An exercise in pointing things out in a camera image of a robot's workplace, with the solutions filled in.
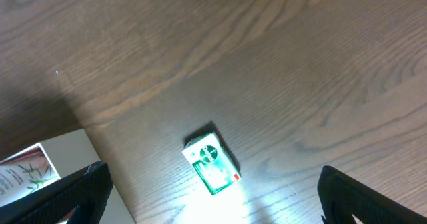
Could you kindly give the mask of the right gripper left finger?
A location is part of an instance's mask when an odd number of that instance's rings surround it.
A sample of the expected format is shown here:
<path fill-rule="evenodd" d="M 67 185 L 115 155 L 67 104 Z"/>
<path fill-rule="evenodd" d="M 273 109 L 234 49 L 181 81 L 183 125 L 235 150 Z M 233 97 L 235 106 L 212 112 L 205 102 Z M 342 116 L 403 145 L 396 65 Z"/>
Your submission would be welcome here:
<path fill-rule="evenodd" d="M 1 208 L 1 222 L 98 224 L 113 189 L 107 163 L 97 161 Z"/>

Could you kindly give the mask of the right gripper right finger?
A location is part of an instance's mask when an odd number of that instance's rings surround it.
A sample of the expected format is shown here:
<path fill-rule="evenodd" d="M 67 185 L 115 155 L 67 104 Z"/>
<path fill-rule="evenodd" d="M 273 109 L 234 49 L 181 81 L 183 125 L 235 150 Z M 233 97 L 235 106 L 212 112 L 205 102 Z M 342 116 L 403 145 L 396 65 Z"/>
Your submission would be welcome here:
<path fill-rule="evenodd" d="M 322 167 L 318 196 L 327 224 L 426 223 L 426 218 L 387 198 L 332 166 Z"/>

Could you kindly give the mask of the white box pink interior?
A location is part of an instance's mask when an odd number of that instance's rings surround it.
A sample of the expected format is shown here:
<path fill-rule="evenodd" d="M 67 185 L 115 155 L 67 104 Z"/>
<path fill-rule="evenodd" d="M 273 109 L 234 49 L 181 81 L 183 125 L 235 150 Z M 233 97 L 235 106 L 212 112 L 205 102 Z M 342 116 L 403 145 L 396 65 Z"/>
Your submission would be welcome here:
<path fill-rule="evenodd" d="M 78 129 L 57 137 L 40 141 L 28 148 L 1 160 L 2 164 L 11 163 L 20 157 L 28 156 L 31 151 L 40 149 L 52 170 L 62 179 L 94 162 L 100 160 L 87 133 Z M 135 221 L 127 209 L 118 190 L 113 188 L 107 201 L 101 224 L 134 224 Z"/>

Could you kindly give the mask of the green soap box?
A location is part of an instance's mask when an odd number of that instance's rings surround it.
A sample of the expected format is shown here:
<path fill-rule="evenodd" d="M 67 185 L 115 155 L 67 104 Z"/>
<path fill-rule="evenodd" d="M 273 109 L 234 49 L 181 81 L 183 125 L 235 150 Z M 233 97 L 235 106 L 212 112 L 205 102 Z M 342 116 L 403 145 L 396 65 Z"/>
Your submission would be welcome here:
<path fill-rule="evenodd" d="M 237 165 L 214 132 L 186 143 L 182 154 L 212 195 L 241 179 Z"/>

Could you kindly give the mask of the white cream tube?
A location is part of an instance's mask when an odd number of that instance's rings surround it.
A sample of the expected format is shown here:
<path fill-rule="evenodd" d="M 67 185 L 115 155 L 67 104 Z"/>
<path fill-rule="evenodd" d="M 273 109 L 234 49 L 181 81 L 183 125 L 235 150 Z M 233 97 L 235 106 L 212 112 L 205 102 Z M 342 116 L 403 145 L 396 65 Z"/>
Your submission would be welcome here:
<path fill-rule="evenodd" d="M 59 180 L 44 156 L 1 164 L 1 206 L 34 193 Z"/>

